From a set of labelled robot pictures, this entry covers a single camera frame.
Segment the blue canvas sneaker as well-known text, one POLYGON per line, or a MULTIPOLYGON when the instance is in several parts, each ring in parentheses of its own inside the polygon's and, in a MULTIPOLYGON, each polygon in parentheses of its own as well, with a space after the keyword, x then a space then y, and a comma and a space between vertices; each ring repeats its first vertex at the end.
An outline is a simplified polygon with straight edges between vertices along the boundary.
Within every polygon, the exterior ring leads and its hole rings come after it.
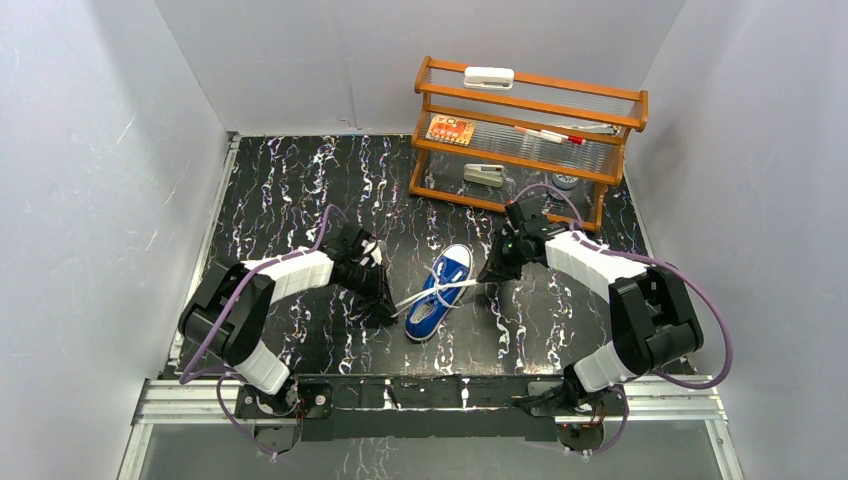
POLYGON ((469 247, 453 244, 434 261, 422 291, 411 302, 405 333, 414 342, 429 340, 445 317, 457 307, 465 290, 473 285, 473 257, 469 247))

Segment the white shoelace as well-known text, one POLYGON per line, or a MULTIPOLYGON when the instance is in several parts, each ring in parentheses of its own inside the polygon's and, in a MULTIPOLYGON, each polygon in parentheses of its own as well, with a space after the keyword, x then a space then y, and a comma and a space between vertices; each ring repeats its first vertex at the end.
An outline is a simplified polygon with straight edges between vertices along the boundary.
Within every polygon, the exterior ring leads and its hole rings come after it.
POLYGON ((434 295, 436 300, 445 308, 456 309, 459 307, 459 305, 456 302, 448 302, 442 295, 442 292, 447 289, 465 289, 467 287, 476 287, 480 285, 480 282, 475 279, 466 279, 457 282, 441 283, 440 274, 437 272, 436 267, 429 268, 428 271, 430 273, 430 276, 434 280, 434 284, 431 287, 424 288, 421 292, 407 297, 406 299, 396 303, 394 305, 396 312, 392 314, 392 317, 397 317, 401 312, 410 308, 415 302, 430 295, 434 295))

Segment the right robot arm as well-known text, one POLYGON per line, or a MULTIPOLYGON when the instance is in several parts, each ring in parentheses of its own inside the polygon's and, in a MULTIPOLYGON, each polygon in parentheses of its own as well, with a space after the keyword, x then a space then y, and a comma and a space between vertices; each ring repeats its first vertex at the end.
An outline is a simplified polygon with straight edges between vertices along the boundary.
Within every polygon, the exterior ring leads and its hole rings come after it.
POLYGON ((703 346, 686 285, 669 269, 611 255, 580 232, 550 221, 533 199, 510 202, 505 212, 507 221, 494 236, 478 282, 518 280, 525 265, 538 263, 579 281, 609 306, 610 340, 565 367, 562 384, 544 399, 587 414, 613 386, 703 346))

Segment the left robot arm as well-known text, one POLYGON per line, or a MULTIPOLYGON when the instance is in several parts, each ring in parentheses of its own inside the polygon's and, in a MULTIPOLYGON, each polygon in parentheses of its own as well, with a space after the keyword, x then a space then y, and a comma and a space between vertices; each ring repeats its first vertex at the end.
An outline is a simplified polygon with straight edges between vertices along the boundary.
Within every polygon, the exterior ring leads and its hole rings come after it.
POLYGON ((294 411, 299 391, 290 368, 262 339, 270 307, 310 289, 337 285, 351 292, 356 309, 379 324, 395 319, 387 268, 378 240, 345 223, 313 249, 257 261, 216 260, 184 307, 178 331, 212 353, 260 392, 275 416, 294 411))

